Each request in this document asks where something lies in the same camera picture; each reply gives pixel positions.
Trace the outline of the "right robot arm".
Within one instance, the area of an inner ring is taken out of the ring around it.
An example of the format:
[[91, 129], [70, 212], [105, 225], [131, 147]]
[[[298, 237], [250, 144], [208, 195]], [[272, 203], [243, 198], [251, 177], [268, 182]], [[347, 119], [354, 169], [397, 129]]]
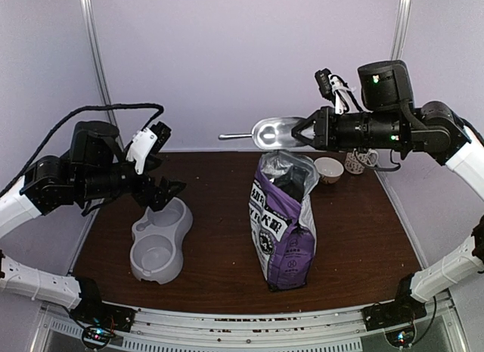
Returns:
[[[378, 61], [358, 68], [364, 108], [339, 114], [321, 107], [298, 123], [291, 135], [319, 151], [387, 149], [401, 158], [423, 152], [461, 177], [483, 196], [483, 137], [447, 104], [430, 101], [414, 106], [406, 63]], [[383, 314], [393, 322], [425, 315], [425, 304], [451, 285], [483, 271], [483, 224], [450, 254], [399, 282], [394, 301], [366, 309], [376, 320]]]

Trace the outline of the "grey double pet bowl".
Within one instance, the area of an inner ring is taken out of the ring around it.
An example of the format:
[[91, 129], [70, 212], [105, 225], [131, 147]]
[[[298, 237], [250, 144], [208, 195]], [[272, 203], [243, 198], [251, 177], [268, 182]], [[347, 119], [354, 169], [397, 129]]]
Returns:
[[177, 278], [184, 264], [182, 244], [192, 224], [192, 212], [180, 198], [173, 198], [160, 211], [146, 209], [132, 225], [129, 259], [133, 276], [160, 285]]

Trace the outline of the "metal food scoop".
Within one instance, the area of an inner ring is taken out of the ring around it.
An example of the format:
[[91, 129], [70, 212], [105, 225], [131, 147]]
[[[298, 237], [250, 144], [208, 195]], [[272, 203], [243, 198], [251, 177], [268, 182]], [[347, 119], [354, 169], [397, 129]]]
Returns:
[[305, 144], [292, 137], [292, 128], [304, 121], [302, 117], [270, 117], [258, 121], [248, 133], [220, 134], [218, 140], [251, 139], [264, 151], [301, 148]]

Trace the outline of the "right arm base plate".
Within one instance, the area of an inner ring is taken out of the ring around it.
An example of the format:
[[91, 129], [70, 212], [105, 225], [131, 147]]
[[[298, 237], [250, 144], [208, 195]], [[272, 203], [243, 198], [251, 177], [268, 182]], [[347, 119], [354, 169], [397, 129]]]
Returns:
[[427, 315], [425, 304], [418, 301], [375, 303], [361, 310], [366, 330], [373, 331], [411, 323]]

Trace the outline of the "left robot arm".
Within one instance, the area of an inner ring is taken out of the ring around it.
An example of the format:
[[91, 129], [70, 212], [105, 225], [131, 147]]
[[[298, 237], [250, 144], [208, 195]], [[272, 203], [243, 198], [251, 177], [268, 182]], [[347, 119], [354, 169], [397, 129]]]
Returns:
[[[59, 207], [77, 204], [84, 215], [95, 210], [93, 201], [105, 206], [124, 194], [140, 207], [161, 211], [186, 185], [149, 172], [162, 161], [157, 152], [171, 135], [164, 123], [136, 133], [129, 149], [117, 143], [113, 124], [80, 121], [73, 130], [70, 148], [60, 157], [35, 158], [1, 196], [1, 235]], [[39, 299], [79, 312], [93, 325], [109, 316], [96, 282], [90, 278], [61, 276], [23, 265], [1, 255], [1, 290]]]

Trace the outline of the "purple puppy food bag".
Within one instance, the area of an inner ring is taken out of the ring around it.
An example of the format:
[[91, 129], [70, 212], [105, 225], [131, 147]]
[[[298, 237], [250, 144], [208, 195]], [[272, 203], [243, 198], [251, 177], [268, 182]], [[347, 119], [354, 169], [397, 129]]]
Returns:
[[319, 182], [313, 161], [289, 151], [264, 153], [249, 198], [251, 236], [270, 291], [307, 284], [317, 247], [311, 193]]

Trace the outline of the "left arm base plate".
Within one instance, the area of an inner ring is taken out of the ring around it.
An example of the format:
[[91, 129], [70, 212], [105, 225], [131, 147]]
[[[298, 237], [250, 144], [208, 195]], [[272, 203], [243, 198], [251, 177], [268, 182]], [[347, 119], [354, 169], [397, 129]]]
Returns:
[[98, 295], [82, 296], [79, 304], [70, 310], [75, 320], [115, 332], [130, 332], [135, 314], [132, 308], [105, 303]]

